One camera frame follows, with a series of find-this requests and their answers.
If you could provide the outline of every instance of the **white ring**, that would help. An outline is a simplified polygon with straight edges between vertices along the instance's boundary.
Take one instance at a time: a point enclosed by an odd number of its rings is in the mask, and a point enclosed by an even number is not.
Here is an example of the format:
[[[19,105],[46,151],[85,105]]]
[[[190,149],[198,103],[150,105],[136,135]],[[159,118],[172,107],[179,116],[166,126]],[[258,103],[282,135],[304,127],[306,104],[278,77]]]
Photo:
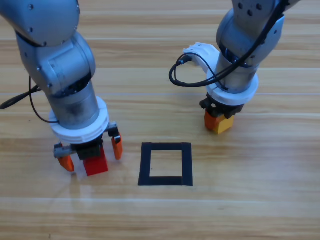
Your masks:
[[[209,71],[207,74],[207,79],[211,78],[213,74]],[[218,88],[217,84],[211,84],[206,86],[207,92],[210,96],[218,101],[221,104],[227,106],[239,106],[248,103],[256,94],[259,87],[259,78],[258,75],[255,74],[251,86],[245,90],[244,92],[233,94],[229,92],[225,92]]]
[[[100,137],[108,127],[109,113],[107,104],[98,96],[96,97],[96,100],[98,102],[100,113],[93,124],[82,129],[71,130],[62,127],[58,123],[50,123],[56,137],[69,144],[84,144]],[[57,121],[52,110],[49,114],[49,119],[51,122]]]

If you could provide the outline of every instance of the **black wire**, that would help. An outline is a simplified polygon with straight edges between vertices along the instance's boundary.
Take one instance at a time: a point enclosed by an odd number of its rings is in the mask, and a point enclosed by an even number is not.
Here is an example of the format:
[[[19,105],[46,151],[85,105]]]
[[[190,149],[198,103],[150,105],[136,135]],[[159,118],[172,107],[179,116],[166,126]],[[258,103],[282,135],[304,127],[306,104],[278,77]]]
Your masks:
[[[31,93],[36,93],[36,92],[40,92],[41,89],[38,86],[35,86],[31,89]],[[7,108],[10,108],[11,106],[15,105],[16,103],[20,102],[21,100],[25,99],[26,97],[28,97],[30,94],[30,91],[25,92],[19,96],[16,96],[14,98],[11,98],[10,100],[4,102],[3,104],[0,105],[0,110],[4,110]]]
[[[204,81],[201,82],[196,82],[196,83],[185,83],[185,82],[181,82],[177,79],[177,75],[176,75],[176,68],[179,66],[178,62],[179,60],[186,56],[186,55],[195,55],[194,53],[184,53],[183,55],[181,55],[178,60],[177,63],[171,68],[170,72],[169,72],[169,79],[170,81],[179,87],[186,87],[186,88],[200,88],[200,87],[205,87],[217,82],[220,82],[221,80],[223,80],[224,78],[226,78],[229,74],[231,74],[232,72],[234,72],[238,67],[240,67],[242,64],[244,64],[246,62],[246,60],[251,56],[251,54],[261,45],[261,43],[266,39],[268,33],[270,32],[270,30],[273,28],[273,26],[276,24],[276,22],[279,20],[279,18],[282,16],[282,14],[284,13],[287,5],[288,5],[289,0],[282,0],[275,8],[272,16],[270,17],[269,21],[267,22],[267,24],[265,25],[265,28],[263,29],[262,33],[260,34],[260,36],[258,37],[258,39],[255,41],[255,43],[253,44],[253,46],[251,47],[251,49],[244,55],[242,56],[238,61],[236,61],[235,63],[233,63],[232,65],[230,65],[229,67],[225,68],[224,70],[222,70],[221,72],[217,73],[217,74],[213,74],[213,77],[210,77]]]
[[[47,124],[58,124],[59,122],[58,121],[48,121],[48,120],[45,120],[43,119],[37,112],[36,108],[35,108],[35,105],[34,105],[34,101],[32,100],[32,89],[31,89],[31,76],[29,76],[29,97],[30,97],[30,103],[31,103],[31,106],[32,106],[32,109],[35,113],[35,115],[37,115],[37,117],[44,121],[45,123]]]

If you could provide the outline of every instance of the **yellow block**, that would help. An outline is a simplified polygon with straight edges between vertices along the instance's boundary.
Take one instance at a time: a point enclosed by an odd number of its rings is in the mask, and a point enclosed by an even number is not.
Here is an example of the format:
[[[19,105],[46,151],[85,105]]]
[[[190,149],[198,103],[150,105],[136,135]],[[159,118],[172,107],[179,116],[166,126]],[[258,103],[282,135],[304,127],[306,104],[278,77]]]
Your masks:
[[[221,134],[226,130],[230,129],[234,125],[234,121],[235,121],[235,116],[232,116],[229,119],[224,119],[213,129],[213,131],[216,134]]]

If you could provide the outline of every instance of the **wood grain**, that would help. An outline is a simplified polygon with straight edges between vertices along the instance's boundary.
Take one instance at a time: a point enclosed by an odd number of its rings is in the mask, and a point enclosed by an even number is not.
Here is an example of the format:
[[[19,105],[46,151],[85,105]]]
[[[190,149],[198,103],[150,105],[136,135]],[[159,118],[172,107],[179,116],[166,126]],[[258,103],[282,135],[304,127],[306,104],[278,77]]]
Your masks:
[[[28,99],[0,111],[1,240],[320,239],[318,0],[288,11],[258,93],[219,136],[204,128],[206,90],[176,87],[168,74],[183,48],[216,46],[231,0],[79,2],[95,91],[119,124],[124,155],[116,161],[105,137],[109,172],[87,177],[75,157],[70,174]],[[0,33],[2,103],[28,89],[28,74],[3,19]],[[205,76],[188,64],[178,77]],[[47,117],[45,95],[33,98]],[[138,186],[142,142],[192,143],[194,186]],[[152,156],[153,176],[180,173],[178,153]]]

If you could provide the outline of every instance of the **black tape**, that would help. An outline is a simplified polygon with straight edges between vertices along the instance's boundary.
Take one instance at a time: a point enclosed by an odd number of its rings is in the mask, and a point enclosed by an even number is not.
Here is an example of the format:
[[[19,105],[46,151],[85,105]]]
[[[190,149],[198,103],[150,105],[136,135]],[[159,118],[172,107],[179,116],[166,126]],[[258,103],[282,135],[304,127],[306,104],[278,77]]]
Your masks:
[[[151,153],[153,151],[182,151],[182,176],[150,177]],[[139,186],[193,186],[191,143],[144,142],[141,147]]]

